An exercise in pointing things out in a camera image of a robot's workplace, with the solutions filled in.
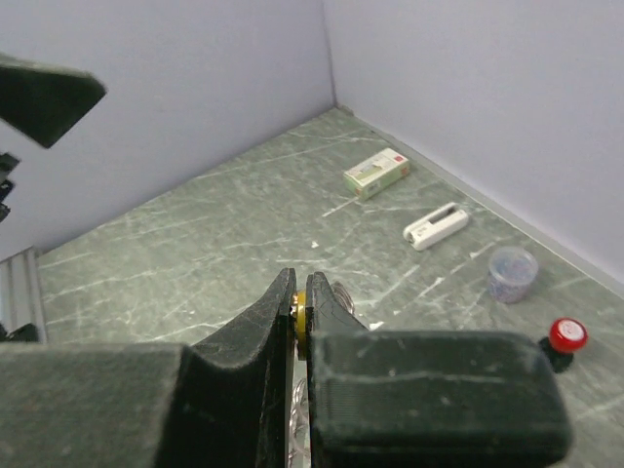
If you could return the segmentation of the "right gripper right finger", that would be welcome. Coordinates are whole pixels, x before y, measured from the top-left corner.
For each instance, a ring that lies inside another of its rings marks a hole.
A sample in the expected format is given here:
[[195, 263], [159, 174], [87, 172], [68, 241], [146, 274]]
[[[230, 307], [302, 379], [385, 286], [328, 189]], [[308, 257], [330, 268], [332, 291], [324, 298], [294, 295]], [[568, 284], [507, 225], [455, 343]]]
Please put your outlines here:
[[507, 331], [371, 331], [306, 281], [315, 467], [548, 467], [573, 430], [550, 364]]

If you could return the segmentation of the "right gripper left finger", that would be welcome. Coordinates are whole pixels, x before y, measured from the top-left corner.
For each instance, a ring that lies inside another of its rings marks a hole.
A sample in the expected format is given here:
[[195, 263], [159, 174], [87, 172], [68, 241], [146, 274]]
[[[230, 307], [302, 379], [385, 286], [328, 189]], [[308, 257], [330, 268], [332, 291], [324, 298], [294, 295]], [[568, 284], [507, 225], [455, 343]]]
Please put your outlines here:
[[5, 467], [283, 467], [292, 269], [194, 345], [1, 342]]

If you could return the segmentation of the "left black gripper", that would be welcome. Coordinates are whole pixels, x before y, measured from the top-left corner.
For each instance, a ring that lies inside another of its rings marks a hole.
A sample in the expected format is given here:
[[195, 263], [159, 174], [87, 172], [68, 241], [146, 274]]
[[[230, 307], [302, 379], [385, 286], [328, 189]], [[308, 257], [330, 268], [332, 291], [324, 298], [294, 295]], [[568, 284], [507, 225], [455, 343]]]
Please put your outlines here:
[[[1, 120], [44, 148], [55, 145], [106, 95], [93, 74], [3, 54]], [[0, 156], [0, 221], [11, 212], [5, 199], [15, 188], [9, 179], [20, 159]]]

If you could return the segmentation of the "yellow tagged key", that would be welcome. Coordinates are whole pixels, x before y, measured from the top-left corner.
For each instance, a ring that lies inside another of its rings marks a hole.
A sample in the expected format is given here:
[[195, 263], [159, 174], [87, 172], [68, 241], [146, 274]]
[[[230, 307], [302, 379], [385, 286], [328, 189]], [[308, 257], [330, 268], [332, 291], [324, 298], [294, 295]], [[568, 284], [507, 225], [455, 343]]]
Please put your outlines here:
[[307, 291], [306, 289], [297, 291], [292, 296], [291, 316], [294, 338], [296, 342], [297, 359], [307, 360]]

